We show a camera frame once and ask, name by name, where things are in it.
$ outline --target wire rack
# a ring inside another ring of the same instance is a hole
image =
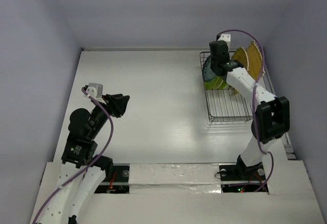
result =
[[[201,70],[210,52],[200,53]],[[252,108],[234,89],[208,90],[203,81],[209,122],[240,122],[253,119]]]

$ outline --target purple cable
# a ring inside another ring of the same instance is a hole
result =
[[[263,153],[264,155],[266,155],[266,154],[269,154],[270,155],[270,157],[271,157],[271,171],[270,171],[268,177],[266,178],[266,181],[255,191],[255,192],[258,192],[261,188],[263,188],[267,184],[268,180],[270,179],[270,177],[272,175],[272,171],[274,170],[274,157],[273,157],[272,153],[271,152],[265,152],[265,151],[263,151],[263,149],[261,147],[260,138],[259,138],[258,123],[256,121],[256,115],[255,115],[255,111],[254,111],[255,110],[255,106],[256,106],[256,104],[255,104],[255,102],[256,102],[256,99],[255,99],[256,86],[257,86],[257,84],[259,82],[260,77],[262,76],[262,74],[264,72],[265,52],[264,52],[264,49],[262,48],[262,46],[260,45],[260,43],[256,40],[256,38],[254,38],[251,34],[249,34],[248,32],[245,32],[243,30],[229,29],[229,30],[225,30],[223,32],[220,32],[217,36],[219,36],[221,34],[224,34],[224,33],[227,33],[227,32],[241,32],[241,33],[244,33],[244,34],[250,36],[258,44],[259,50],[262,53],[262,66],[261,66],[261,69],[260,69],[260,73],[259,73],[257,79],[255,80],[255,84],[254,84],[254,88],[253,88],[253,95],[252,95],[252,114],[253,114],[254,131],[255,131],[255,135],[256,135],[256,140],[258,142],[258,148],[259,148],[260,152]]]
[[[101,152],[85,167],[83,168],[82,170],[80,170],[79,172],[77,172],[75,175],[73,175],[71,178],[69,178],[67,181],[65,181],[61,187],[65,187],[67,186],[70,182],[72,182],[73,180],[75,180],[78,176],[80,176],[81,174],[83,174],[84,172],[87,171],[87,169],[89,169],[92,165],[94,165],[94,163],[103,155],[104,151],[106,151],[107,147],[109,146],[109,143],[111,141],[111,138],[112,138],[112,135],[113,135],[113,122],[112,122],[112,119],[109,115],[109,113],[107,112],[107,110],[101,105],[100,102],[98,102],[96,99],[94,99],[93,97],[91,97],[90,95],[88,95],[86,93],[86,91],[82,88],[82,92],[88,96],[88,98],[91,99],[91,101],[93,103],[95,103],[98,107],[101,108],[101,110],[105,113],[105,115],[108,117],[109,121],[110,121],[110,125],[111,125],[111,131],[110,131],[110,136],[109,136],[109,139],[107,141],[107,143],[105,144],[105,146],[103,147],[103,149],[101,150]],[[41,212],[43,211],[43,209],[47,206],[47,204],[50,202],[50,200],[60,191],[60,187],[58,187],[47,199],[46,201],[43,203],[43,205],[41,206],[41,208],[39,209],[39,211],[36,213],[34,219],[33,219],[33,222],[32,223],[35,223],[37,224],[37,219],[39,218]]]

